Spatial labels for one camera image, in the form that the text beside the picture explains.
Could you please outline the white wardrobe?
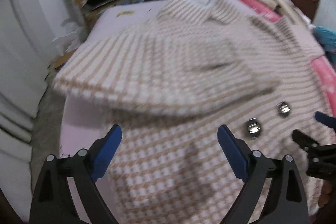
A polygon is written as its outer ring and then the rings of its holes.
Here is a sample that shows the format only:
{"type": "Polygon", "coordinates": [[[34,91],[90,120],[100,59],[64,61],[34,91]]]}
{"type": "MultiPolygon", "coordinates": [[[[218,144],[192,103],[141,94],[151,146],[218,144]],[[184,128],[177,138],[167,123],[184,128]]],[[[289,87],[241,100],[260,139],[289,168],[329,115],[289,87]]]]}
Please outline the white wardrobe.
{"type": "Polygon", "coordinates": [[[24,222],[42,162],[59,151],[64,99],[51,83],[59,40],[76,28],[64,0],[1,0],[1,191],[24,222]]]}

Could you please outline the pink floral blanket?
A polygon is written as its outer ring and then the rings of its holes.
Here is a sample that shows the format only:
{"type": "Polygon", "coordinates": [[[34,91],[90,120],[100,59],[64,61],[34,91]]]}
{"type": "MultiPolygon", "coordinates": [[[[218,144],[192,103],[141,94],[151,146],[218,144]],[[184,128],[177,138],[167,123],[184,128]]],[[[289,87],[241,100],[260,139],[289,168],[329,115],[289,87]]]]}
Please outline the pink floral blanket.
{"type": "MultiPolygon", "coordinates": [[[[280,19],[280,15],[278,15],[275,11],[272,11],[269,6],[259,2],[258,0],[239,1],[243,2],[257,14],[264,16],[264,18],[270,20],[271,22],[275,22],[280,19]]],[[[311,66],[318,75],[319,82],[321,83],[323,91],[329,101],[331,111],[333,115],[335,115],[335,71],[324,55],[320,55],[316,58],[314,57],[311,62],[311,66]]]]}

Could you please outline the teal garment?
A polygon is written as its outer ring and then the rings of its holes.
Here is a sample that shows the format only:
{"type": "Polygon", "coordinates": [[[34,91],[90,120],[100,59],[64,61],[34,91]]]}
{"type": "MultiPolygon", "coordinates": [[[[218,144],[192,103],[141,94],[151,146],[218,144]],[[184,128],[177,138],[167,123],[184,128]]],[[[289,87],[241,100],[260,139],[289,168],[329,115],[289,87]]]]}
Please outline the teal garment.
{"type": "Polygon", "coordinates": [[[336,53],[336,34],[325,27],[316,27],[313,29],[313,36],[322,46],[327,59],[335,68],[335,53],[336,53]]]}

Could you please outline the beige clothes pile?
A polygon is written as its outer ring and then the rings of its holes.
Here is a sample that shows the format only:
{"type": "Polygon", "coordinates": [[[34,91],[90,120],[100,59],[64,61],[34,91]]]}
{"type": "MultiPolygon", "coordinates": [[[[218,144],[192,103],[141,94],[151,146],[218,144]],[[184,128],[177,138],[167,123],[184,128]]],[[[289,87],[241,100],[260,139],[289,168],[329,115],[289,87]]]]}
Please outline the beige clothes pile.
{"type": "Polygon", "coordinates": [[[311,20],[294,5],[291,0],[257,0],[280,16],[288,18],[293,24],[311,26],[311,20]]]}

